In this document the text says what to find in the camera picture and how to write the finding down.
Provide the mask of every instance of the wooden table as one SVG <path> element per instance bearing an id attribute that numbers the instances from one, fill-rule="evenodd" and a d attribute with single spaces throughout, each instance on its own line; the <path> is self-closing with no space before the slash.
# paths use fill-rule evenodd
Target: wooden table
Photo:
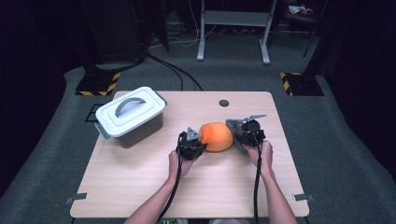
<path id="1" fill-rule="evenodd" d="M 119 91 L 116 97 L 126 93 Z M 266 139 L 274 146 L 273 168 L 277 182 L 295 216 L 309 213 L 306 201 L 292 194 L 304 193 L 272 95 L 263 91 L 160 91 L 168 102 L 163 127 L 130 148 L 113 138 L 98 137 L 78 193 L 72 217 L 128 217 L 163 183 L 168 174 L 168 154 L 176 148 L 178 135 L 192 127 L 199 131 L 208 122 L 257 119 Z M 220 100 L 229 101 L 227 107 Z M 253 190 L 256 167 L 235 146 L 221 152 L 204 152 L 179 183 L 177 194 L 164 217 L 254 217 Z M 259 216 L 268 217 L 264 184 L 259 185 Z"/>

